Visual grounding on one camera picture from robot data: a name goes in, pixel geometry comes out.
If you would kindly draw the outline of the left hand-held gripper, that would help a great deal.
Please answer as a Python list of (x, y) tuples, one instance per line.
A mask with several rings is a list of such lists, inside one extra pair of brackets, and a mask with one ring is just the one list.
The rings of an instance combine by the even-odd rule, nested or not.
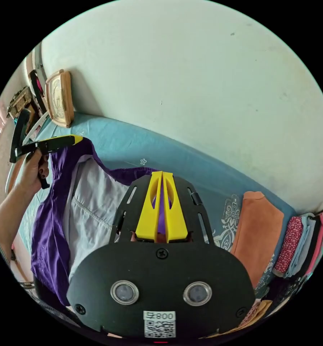
[(22, 156), (34, 152), (36, 149), (40, 149), (42, 155), (46, 155), (52, 152), (56, 152), (59, 149), (74, 146), (83, 140), (83, 136), (69, 135), (58, 136), (49, 139), (30, 142), (23, 144), (23, 136), (17, 136), (15, 138), (15, 162), (20, 160)]

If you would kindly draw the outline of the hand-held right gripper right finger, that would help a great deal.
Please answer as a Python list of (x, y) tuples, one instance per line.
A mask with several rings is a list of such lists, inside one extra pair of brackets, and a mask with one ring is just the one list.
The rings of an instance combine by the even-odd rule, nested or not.
[(166, 242), (185, 241), (188, 230), (172, 173), (163, 172), (163, 195)]

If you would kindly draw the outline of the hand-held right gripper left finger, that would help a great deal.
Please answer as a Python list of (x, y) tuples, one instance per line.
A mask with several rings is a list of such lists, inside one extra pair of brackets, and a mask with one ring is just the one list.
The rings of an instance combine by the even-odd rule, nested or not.
[(135, 231), (138, 240), (157, 240), (161, 182), (162, 171), (153, 172)]

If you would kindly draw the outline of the person's left hand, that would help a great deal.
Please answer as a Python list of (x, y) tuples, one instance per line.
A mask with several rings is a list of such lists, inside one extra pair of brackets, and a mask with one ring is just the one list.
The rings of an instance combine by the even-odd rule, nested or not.
[(34, 195), (41, 189), (40, 179), (46, 179), (49, 175), (48, 158), (49, 155), (43, 155), (39, 148), (27, 155), (17, 181), (17, 186), (25, 193)]

